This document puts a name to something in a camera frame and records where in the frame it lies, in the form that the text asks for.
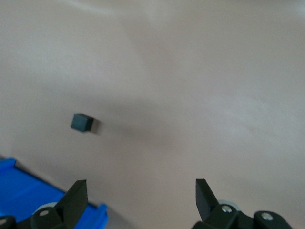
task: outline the small block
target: small block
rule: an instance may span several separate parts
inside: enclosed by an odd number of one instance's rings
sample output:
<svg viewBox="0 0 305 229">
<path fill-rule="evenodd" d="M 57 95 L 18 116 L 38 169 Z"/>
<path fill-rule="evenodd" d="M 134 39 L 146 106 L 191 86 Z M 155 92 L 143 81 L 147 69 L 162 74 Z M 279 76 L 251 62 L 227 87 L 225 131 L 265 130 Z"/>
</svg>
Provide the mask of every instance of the small block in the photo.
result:
<svg viewBox="0 0 305 229">
<path fill-rule="evenodd" d="M 94 118 L 84 114 L 74 114 L 71 128 L 81 132 L 91 131 L 93 121 Z"/>
</svg>

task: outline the black mechanical bracket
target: black mechanical bracket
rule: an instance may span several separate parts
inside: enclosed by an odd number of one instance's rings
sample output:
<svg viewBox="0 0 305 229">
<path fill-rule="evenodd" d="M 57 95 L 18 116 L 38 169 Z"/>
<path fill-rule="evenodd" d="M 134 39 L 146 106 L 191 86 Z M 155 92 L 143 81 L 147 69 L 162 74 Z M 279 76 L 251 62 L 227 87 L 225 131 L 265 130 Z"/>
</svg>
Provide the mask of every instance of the black mechanical bracket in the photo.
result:
<svg viewBox="0 0 305 229">
<path fill-rule="evenodd" d="M 205 179 L 196 179 L 196 204 L 202 222 L 192 229 L 292 229 L 271 211 L 258 211 L 251 218 L 227 204 L 219 204 Z"/>
<path fill-rule="evenodd" d="M 86 180 L 78 180 L 55 207 L 40 209 L 19 223 L 13 216 L 0 217 L 0 229 L 73 229 L 87 204 Z"/>
</svg>

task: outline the beige surface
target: beige surface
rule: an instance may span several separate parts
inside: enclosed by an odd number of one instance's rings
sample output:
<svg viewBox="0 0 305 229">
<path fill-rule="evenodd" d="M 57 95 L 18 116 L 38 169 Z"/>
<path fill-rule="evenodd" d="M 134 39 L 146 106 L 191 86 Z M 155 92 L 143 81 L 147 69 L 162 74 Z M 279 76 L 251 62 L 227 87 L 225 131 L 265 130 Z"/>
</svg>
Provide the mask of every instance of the beige surface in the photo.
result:
<svg viewBox="0 0 305 229">
<path fill-rule="evenodd" d="M 304 86 L 303 0 L 0 2 L 0 154 L 113 228 L 190 228 L 203 177 L 305 228 Z"/>
</svg>

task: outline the blue tray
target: blue tray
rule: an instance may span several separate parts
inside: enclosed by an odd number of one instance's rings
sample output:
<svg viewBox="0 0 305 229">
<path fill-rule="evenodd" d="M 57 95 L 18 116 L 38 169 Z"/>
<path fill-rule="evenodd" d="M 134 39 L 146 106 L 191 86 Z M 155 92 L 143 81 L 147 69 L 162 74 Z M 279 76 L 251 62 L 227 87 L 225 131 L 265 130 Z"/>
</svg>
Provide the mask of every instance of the blue tray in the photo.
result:
<svg viewBox="0 0 305 229">
<path fill-rule="evenodd" d="M 0 216 L 14 216 L 17 222 L 33 214 L 41 205 L 58 202 L 63 191 L 15 168 L 16 160 L 0 161 Z M 107 206 L 88 204 L 75 229 L 103 229 L 108 221 Z"/>
</svg>

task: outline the silver bolt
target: silver bolt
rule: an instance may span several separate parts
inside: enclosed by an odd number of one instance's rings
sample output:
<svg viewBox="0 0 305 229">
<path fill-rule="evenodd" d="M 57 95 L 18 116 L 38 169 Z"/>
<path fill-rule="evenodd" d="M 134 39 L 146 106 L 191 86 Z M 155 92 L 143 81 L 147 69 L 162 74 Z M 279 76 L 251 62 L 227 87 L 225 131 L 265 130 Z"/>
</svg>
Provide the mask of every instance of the silver bolt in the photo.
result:
<svg viewBox="0 0 305 229">
<path fill-rule="evenodd" d="M 223 206 L 221 207 L 221 209 L 222 209 L 223 212 L 225 212 L 225 213 L 230 213 L 230 212 L 232 212 L 232 209 L 231 209 L 228 205 L 223 205 Z"/>
<path fill-rule="evenodd" d="M 48 213 L 49 213 L 49 210 L 44 210 L 41 213 L 39 213 L 39 216 L 45 216 L 45 215 L 48 215 Z"/>
<path fill-rule="evenodd" d="M 270 215 L 270 214 L 267 213 L 267 212 L 262 213 L 262 217 L 263 217 L 265 220 L 268 220 L 268 221 L 272 221 L 272 220 L 273 220 L 272 215 Z"/>
<path fill-rule="evenodd" d="M 7 220 L 6 219 L 0 219 L 0 225 L 6 224 Z"/>
</svg>

